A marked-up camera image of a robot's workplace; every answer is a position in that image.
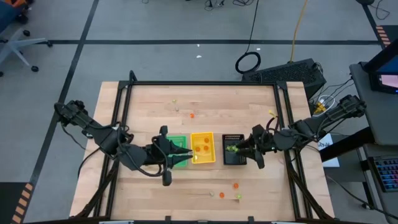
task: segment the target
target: keyboard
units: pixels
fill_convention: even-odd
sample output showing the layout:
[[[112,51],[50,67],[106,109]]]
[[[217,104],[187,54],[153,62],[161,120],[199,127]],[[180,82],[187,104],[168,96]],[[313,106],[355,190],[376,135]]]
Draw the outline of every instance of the keyboard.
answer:
[[[283,67],[260,70],[248,76],[252,82],[300,81],[309,84],[317,79],[313,69],[307,63],[286,64]]]
[[[377,179],[384,192],[398,191],[398,156],[373,157]]]

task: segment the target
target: black floor stripe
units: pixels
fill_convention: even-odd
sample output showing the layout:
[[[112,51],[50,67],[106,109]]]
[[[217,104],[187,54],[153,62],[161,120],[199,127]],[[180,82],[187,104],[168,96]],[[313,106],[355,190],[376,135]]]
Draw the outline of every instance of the black floor stripe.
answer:
[[[376,22],[373,19],[371,11],[369,10],[369,7],[363,4],[362,8],[365,11],[365,14],[366,14],[366,17],[368,18],[369,23],[371,24],[371,27],[372,27],[373,32],[374,32],[374,35],[376,35],[376,37],[377,37],[377,41],[379,42],[378,44],[381,46],[382,49],[384,49],[385,46],[384,46],[383,41],[381,40],[381,38],[379,36],[379,33],[377,32],[377,29],[376,29],[377,25],[376,25]]]
[[[79,40],[50,40],[53,44],[79,44]],[[248,44],[249,40],[85,40],[101,45]],[[252,44],[291,45],[292,40],[252,40]],[[296,40],[296,45],[379,45],[378,40]]]
[[[96,11],[98,1],[99,0],[94,0],[93,5],[91,6],[90,13],[88,14],[87,21],[86,21],[85,27],[83,29],[83,33],[81,34],[75,55],[73,56],[73,60],[70,65],[68,75],[65,79],[65,83],[63,84],[62,91],[61,91],[60,97],[58,99],[58,102],[61,102],[61,103],[65,102],[65,98],[67,97],[67,93],[68,93],[70,84],[72,82],[73,75],[75,74],[76,66],[79,62],[81,51],[83,50],[84,41],[87,38],[87,34],[88,34],[88,30],[90,29],[91,22],[93,22],[94,13]],[[37,185],[37,181],[39,180],[39,176],[40,176],[40,173],[41,173],[43,165],[44,165],[44,160],[49,151],[49,147],[50,147],[51,140],[52,140],[54,132],[55,132],[55,128],[57,127],[57,120],[58,120],[57,115],[54,113],[52,116],[52,119],[51,119],[49,129],[47,130],[47,134],[45,135],[45,139],[44,139],[42,148],[40,150],[39,157],[37,158],[36,165],[34,167],[32,176],[30,177],[30,183],[32,183],[34,186]]]

